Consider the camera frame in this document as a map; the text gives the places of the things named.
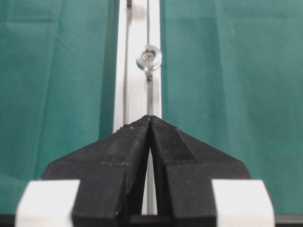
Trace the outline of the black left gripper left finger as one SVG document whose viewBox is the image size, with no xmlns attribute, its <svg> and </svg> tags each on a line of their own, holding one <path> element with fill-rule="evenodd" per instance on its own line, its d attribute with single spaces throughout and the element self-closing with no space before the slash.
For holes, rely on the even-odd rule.
<svg viewBox="0 0 303 227">
<path fill-rule="evenodd" d="M 118 222 L 141 214 L 150 119 L 145 115 L 47 166 L 43 180 L 80 180 L 74 222 Z"/>
</svg>

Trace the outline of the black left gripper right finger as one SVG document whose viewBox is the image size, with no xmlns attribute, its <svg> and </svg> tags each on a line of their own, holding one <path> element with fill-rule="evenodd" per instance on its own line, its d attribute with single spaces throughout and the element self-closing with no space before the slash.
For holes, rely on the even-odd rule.
<svg viewBox="0 0 303 227">
<path fill-rule="evenodd" d="M 250 179 L 243 162 L 151 116 L 158 213 L 174 218 L 214 218 L 212 179 Z"/>
</svg>

